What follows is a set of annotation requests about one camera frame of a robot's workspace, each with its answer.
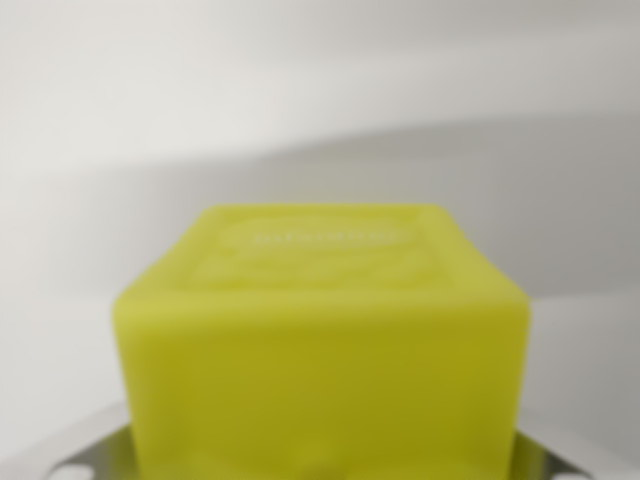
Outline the black silver gripper left finger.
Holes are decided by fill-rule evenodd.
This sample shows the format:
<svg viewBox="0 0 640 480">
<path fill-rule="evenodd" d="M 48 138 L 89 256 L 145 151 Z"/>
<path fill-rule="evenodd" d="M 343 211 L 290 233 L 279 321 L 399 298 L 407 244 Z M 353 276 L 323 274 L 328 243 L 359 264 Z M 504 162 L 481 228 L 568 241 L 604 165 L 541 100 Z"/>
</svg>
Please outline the black silver gripper left finger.
<svg viewBox="0 0 640 480">
<path fill-rule="evenodd" d="M 124 403 L 65 427 L 1 463 L 3 479 L 138 479 Z"/>
</svg>

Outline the black silver gripper right finger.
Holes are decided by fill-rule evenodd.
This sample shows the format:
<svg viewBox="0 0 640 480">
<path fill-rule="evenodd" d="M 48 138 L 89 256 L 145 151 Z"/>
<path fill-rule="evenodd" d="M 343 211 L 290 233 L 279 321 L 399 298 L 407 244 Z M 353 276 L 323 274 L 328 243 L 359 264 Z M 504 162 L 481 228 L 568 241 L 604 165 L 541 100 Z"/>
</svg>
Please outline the black silver gripper right finger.
<svg viewBox="0 0 640 480">
<path fill-rule="evenodd" d="M 638 479 L 639 467 L 530 409 L 522 409 L 507 478 Z"/>
</svg>

